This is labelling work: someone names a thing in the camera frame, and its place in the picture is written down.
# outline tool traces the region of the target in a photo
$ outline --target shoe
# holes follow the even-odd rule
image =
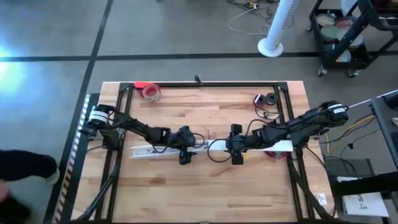
[[[54,185],[58,182],[59,178],[60,178],[60,170],[57,168],[55,173],[53,173],[50,177],[47,177],[45,181],[47,181],[47,183],[49,183],[50,185]]]

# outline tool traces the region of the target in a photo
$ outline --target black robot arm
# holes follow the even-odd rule
[[[97,131],[103,136],[103,145],[108,149],[117,149],[119,145],[120,132],[125,130],[142,136],[145,141],[153,146],[172,147],[180,150],[180,164],[185,165],[191,162],[194,152],[188,152],[188,147],[195,146],[196,139],[188,126],[183,126],[176,133],[170,128],[150,127],[128,114],[116,111],[116,108],[108,105],[96,105],[93,107],[86,128],[81,130],[88,136],[94,136]]]
[[[247,136],[240,134],[241,125],[232,124],[226,141],[232,164],[243,164],[242,152],[272,147],[280,140],[287,139],[289,135],[293,147],[301,149],[308,143],[310,136],[323,134],[328,128],[344,125],[348,120],[347,109],[347,106],[339,102],[329,101],[286,123],[267,123],[262,128],[252,130],[252,134]]]

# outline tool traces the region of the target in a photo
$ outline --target black cart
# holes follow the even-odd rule
[[[386,7],[385,5],[375,5],[375,0],[358,0],[358,2],[349,10],[347,16],[351,16],[353,11],[359,6],[361,16],[354,22],[345,36],[335,44],[333,49],[326,48],[326,43],[321,34],[322,26],[317,22],[317,15],[331,14],[336,18],[343,17],[343,13],[339,9],[319,9],[323,0],[318,0],[310,14],[309,31],[313,31],[315,40],[317,42],[318,51],[320,53],[322,64],[318,71],[318,76],[321,77],[328,73],[330,68],[342,68],[347,71],[347,76],[350,78],[359,75],[361,70],[367,68],[375,59],[385,52],[392,44],[398,40],[398,8]],[[380,31],[391,31],[393,37],[377,52],[368,52],[363,43],[356,49],[349,49],[350,44],[357,38],[357,36],[368,26],[373,26]],[[349,50],[351,53],[351,60],[349,62],[337,62],[338,57],[345,51]]]

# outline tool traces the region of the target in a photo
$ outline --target concrete floor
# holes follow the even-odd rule
[[[0,57],[90,56],[106,3],[0,0]],[[314,4],[315,0],[300,3],[294,26],[282,41],[285,52],[317,51],[312,33],[306,31]],[[325,7],[339,8],[339,2],[328,1]],[[239,34],[226,25],[240,13],[241,9],[223,0],[114,0],[98,55],[257,52],[262,36]],[[245,15],[234,26],[256,32],[263,23],[260,16]],[[369,50],[377,50],[391,36],[373,28],[364,35]],[[350,105],[396,89],[397,60],[398,56],[380,57],[354,79],[339,70],[318,78],[318,57],[100,61],[95,63],[88,93],[99,92],[105,81],[185,81],[201,75],[203,80],[223,81],[303,80],[311,106],[327,100]],[[87,66],[87,60],[0,62],[0,148],[50,154],[59,161]],[[355,120],[368,113],[366,106],[359,106],[349,115]],[[330,137],[336,138],[345,128],[333,129]],[[373,123],[344,142],[377,128]],[[376,173],[395,170],[380,133],[358,142],[344,158],[370,158]],[[11,186],[18,198],[34,208],[30,223],[41,223],[52,188],[35,177]],[[394,210],[391,215],[397,216]]]

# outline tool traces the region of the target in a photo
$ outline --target tape roll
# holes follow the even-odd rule
[[[254,97],[253,103],[255,106],[262,108],[266,104],[267,97],[263,94],[258,94]]]
[[[148,85],[142,89],[142,96],[147,101],[157,101],[161,95],[162,92],[160,91],[160,87],[157,85]]]
[[[274,105],[278,102],[278,97],[275,93],[268,93],[266,96],[266,104]]]

